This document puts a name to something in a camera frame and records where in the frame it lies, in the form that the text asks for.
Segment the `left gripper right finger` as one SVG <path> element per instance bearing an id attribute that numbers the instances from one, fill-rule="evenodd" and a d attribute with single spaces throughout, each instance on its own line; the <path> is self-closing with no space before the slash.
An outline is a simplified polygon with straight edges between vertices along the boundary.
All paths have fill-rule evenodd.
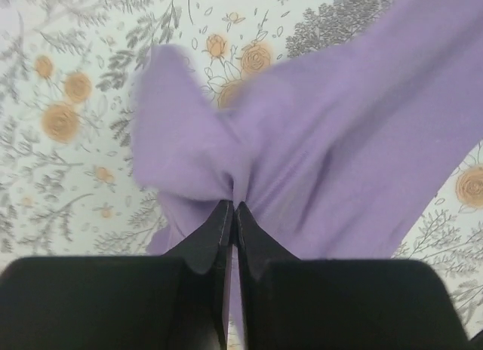
<path id="1" fill-rule="evenodd" d="M 444 284 L 410 259 L 301 260 L 235 213 L 248 349 L 465 349 Z"/>

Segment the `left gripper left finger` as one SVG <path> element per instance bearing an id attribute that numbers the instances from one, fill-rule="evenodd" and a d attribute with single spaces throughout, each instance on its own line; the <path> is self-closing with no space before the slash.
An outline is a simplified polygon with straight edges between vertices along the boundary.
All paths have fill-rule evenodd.
<path id="1" fill-rule="evenodd" d="M 230 204 L 161 256 L 31 256 L 1 275 L 3 349 L 225 349 Z"/>

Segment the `purple t shirt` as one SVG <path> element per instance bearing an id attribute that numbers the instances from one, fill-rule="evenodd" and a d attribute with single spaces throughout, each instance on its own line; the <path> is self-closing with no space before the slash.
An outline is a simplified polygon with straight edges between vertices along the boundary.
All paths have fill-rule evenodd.
<path id="1" fill-rule="evenodd" d="M 176 244 L 221 199 L 296 255 L 388 256 L 455 174 L 482 208 L 482 0 L 395 0 L 365 32 L 255 75 L 209 108 L 178 53 L 140 83 L 134 176 Z"/>

